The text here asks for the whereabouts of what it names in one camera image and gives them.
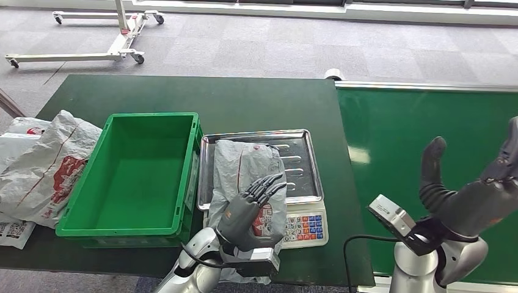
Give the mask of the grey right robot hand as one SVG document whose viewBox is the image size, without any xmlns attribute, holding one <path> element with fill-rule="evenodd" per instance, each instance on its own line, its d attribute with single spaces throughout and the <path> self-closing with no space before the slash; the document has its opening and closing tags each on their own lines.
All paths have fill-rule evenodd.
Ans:
<svg viewBox="0 0 518 293">
<path fill-rule="evenodd" d="M 420 201 L 454 234 L 477 237 L 517 210 L 517 118 L 510 119 L 508 138 L 498 156 L 479 178 L 459 191 L 442 183 L 440 160 L 446 147 L 446 141 L 438 136 L 423 150 Z"/>
</svg>

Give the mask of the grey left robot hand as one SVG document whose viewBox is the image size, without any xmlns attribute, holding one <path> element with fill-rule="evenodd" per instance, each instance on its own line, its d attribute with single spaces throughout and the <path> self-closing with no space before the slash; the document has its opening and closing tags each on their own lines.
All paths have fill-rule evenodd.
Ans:
<svg viewBox="0 0 518 293">
<path fill-rule="evenodd" d="M 275 173 L 258 178 L 229 202 L 216 228 L 224 241 L 241 251 L 273 248 L 281 241 L 282 233 L 256 236 L 253 223 L 269 199 L 286 187 L 286 182 L 278 183 L 282 176 L 282 173 Z"/>
</svg>

